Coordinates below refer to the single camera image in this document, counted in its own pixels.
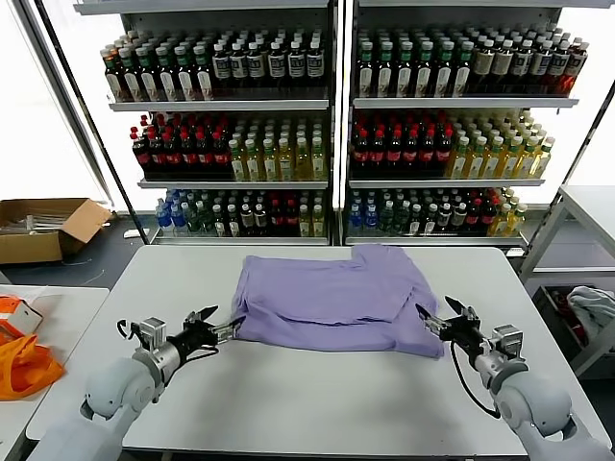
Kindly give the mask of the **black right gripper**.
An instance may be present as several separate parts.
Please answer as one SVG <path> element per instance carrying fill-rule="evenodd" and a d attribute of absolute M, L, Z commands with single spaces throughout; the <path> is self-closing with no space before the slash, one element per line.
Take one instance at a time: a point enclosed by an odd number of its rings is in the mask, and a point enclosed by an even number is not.
<path fill-rule="evenodd" d="M 477 358 L 479 355 L 490 352 L 490 343 L 480 331 L 480 317 L 475 309 L 471 305 L 465 305 L 450 296 L 445 296 L 444 299 L 457 314 L 457 317 L 467 322 L 442 320 L 431 315 L 422 305 L 417 303 L 415 307 L 425 327 L 438 339 L 460 346 L 469 358 Z"/>

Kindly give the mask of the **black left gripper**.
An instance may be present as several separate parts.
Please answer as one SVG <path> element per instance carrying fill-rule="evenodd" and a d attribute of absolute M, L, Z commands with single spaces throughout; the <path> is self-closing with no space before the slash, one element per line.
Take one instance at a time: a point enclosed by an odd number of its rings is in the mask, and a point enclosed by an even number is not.
<path fill-rule="evenodd" d="M 237 336 L 245 317 L 236 317 L 214 327 L 212 331 L 212 325 L 207 323 L 207 319 L 217 309 L 218 306 L 213 305 L 190 312 L 183 323 L 183 330 L 168 337 L 168 342 L 180 357 L 181 365 L 219 353 L 218 340 L 233 340 Z"/>

